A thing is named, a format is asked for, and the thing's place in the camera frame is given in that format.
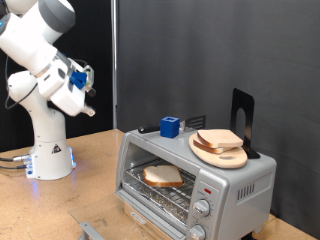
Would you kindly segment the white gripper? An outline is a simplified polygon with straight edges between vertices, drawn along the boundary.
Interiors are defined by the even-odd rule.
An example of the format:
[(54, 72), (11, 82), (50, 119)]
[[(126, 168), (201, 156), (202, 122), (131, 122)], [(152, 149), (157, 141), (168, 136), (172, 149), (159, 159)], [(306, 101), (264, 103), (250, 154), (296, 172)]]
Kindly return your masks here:
[(93, 68), (84, 65), (83, 61), (71, 60), (63, 85), (50, 96), (50, 100), (69, 116), (85, 113), (93, 117), (96, 114), (95, 109), (85, 102), (86, 96), (96, 96), (93, 84)]

